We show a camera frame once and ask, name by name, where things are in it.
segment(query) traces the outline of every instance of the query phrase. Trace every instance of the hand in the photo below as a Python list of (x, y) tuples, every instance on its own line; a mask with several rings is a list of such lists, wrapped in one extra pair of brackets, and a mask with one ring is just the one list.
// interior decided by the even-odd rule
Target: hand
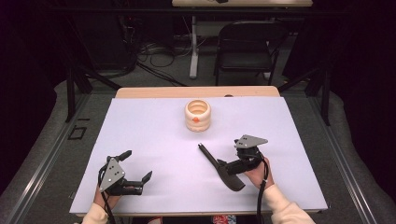
[[(107, 199), (108, 205), (110, 206), (111, 209), (116, 206), (117, 202), (120, 200), (121, 196), (110, 196)], [(93, 202), (101, 206), (104, 210), (105, 209), (105, 201), (103, 201), (102, 194), (99, 190), (99, 187), (96, 186), (96, 192), (95, 192), (95, 197), (93, 198)]]
[[(265, 184), (264, 189), (268, 189), (270, 186), (273, 186), (275, 184), (274, 179), (272, 177), (272, 172), (271, 172), (271, 166), (270, 162), (268, 161), (267, 158), (264, 158), (264, 160), (268, 164), (268, 178), (267, 178), (267, 183)], [(251, 171), (246, 171), (245, 175), (250, 179), (250, 181), (253, 183), (256, 188), (260, 188), (260, 184), (262, 183), (262, 180), (264, 179), (264, 162), (261, 162), (259, 166), (257, 166), (255, 169)]]

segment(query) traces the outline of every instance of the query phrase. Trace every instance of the white sleeve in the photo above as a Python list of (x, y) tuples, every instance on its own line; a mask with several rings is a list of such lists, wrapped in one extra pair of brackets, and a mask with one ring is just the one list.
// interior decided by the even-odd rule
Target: white sleeve
[(263, 198), (273, 211), (274, 224), (315, 223), (297, 203), (291, 203), (276, 184), (264, 191)]
[(105, 210), (96, 203), (92, 203), (90, 211), (82, 220), (82, 224), (106, 224), (107, 213)]

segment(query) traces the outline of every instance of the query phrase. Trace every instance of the floor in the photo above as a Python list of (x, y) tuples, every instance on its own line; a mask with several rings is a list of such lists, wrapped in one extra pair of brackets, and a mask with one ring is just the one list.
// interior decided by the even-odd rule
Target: floor
[[(161, 54), (162, 49), (158, 50), (159, 54), (154, 55), (140, 55), (140, 62), (147, 66), (161, 70), (161, 74), (172, 78), (177, 81), (184, 83), (189, 86), (213, 86), (215, 79), (212, 75), (213, 62), (214, 62), (214, 40), (211, 38), (200, 39), (200, 59), (198, 62), (198, 78), (190, 79), (188, 76), (190, 69), (190, 52), (188, 49), (181, 50), (176, 48), (178, 55), (176, 57), (168, 54)], [(280, 59), (278, 61), (278, 67), (276, 69), (276, 75), (274, 79), (274, 85), (280, 86), (287, 79), (281, 76), (284, 64), (287, 61), (288, 53), (292, 47), (293, 37), (291, 37), (281, 50)], [(136, 69), (128, 74), (127, 76), (114, 76), (112, 72), (102, 72), (104, 76), (108, 76), (114, 82), (128, 87), (150, 87), (150, 86), (172, 86), (173, 84), (169, 80), (163, 80), (158, 76), (154, 76), (151, 73), (145, 73), (142, 67), (137, 66)], [(58, 94), (57, 104), (52, 112), (51, 117), (48, 120), (46, 127), (43, 129), (31, 152), (26, 158), (21, 169), (17, 172), (14, 179), (2, 194), (0, 198), (0, 223), (53, 223), (53, 220), (34, 220), (26, 219), (27, 217), (40, 217), (41, 215), (32, 215), (30, 211), (35, 210), (35, 198), (40, 196), (40, 190), (51, 181), (51, 170), (55, 170), (60, 161), (58, 158), (62, 157), (65, 140), (70, 134), (71, 130), (75, 127), (74, 125), (80, 124), (81, 122), (87, 122), (84, 120), (78, 120), (81, 118), (81, 114), (84, 114), (84, 108), (91, 102), (90, 97), (99, 97), (97, 102), (111, 99), (114, 96), (114, 91), (108, 86), (103, 85), (97, 80), (92, 79), (91, 83), (94, 87), (92, 95), (83, 95), (77, 93), (78, 113), (69, 123), (65, 123), (64, 120), (67, 116), (67, 103), (66, 103), (66, 86), (65, 82), (61, 83), (56, 87)], [(265, 85), (265, 80), (261, 77), (255, 78), (254, 75), (251, 78), (241, 79), (238, 74), (233, 77), (221, 77), (221, 85)], [(282, 92), (285, 97), (304, 97), (304, 87), (306, 82), (299, 83), (295, 87), (288, 91)], [(318, 100), (320, 98), (310, 99), (313, 108), (318, 110)], [(332, 145), (333, 151), (332, 156), (334, 157), (337, 167), (340, 171), (340, 176), (344, 180), (343, 184), (346, 184), (349, 189), (350, 197), (356, 206), (359, 216), (361, 217), (361, 223), (392, 223), (396, 218), (395, 216), (395, 205), (389, 200), (389, 197), (375, 184), (370, 172), (365, 167), (364, 163), (361, 162), (356, 151), (354, 151), (353, 144), (350, 141), (350, 134), (345, 119), (345, 114), (342, 109), (342, 101), (334, 94), (331, 96), (330, 104), (330, 121), (331, 126), (320, 124), (322, 131), (328, 136), (328, 139)]]

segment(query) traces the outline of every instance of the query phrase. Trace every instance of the black chair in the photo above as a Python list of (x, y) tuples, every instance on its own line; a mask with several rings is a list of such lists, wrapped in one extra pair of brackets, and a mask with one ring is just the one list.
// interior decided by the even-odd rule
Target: black chair
[(215, 63), (216, 86), (219, 72), (270, 73), (271, 85), (279, 47), (289, 31), (281, 21), (235, 21), (219, 32)]

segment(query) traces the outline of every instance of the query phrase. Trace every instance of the white cup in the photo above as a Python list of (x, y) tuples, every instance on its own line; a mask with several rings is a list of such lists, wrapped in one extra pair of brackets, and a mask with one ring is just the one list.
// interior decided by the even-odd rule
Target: white cup
[(193, 132), (203, 132), (210, 126), (211, 108), (204, 100), (192, 100), (184, 109), (186, 126)]

